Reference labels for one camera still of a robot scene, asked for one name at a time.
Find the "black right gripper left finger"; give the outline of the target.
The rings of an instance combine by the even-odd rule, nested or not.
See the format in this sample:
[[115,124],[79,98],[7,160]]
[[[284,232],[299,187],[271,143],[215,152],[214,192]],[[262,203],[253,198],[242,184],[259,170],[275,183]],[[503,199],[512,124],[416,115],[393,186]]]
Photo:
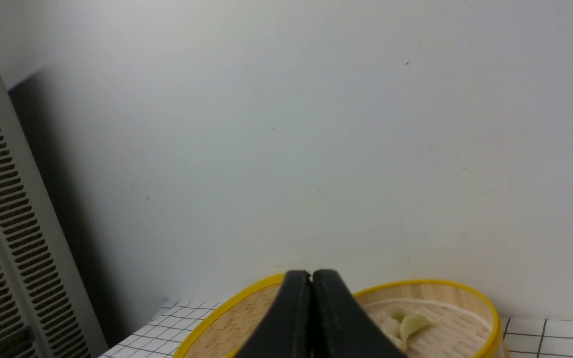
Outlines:
[[311,275],[289,270],[266,315],[246,340],[237,358],[309,358]]

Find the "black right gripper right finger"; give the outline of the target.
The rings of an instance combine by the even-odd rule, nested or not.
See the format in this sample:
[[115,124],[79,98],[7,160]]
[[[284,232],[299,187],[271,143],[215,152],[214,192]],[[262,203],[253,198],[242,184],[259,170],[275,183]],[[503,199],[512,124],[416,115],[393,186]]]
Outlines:
[[336,270],[312,274],[314,358],[404,358],[364,312]]

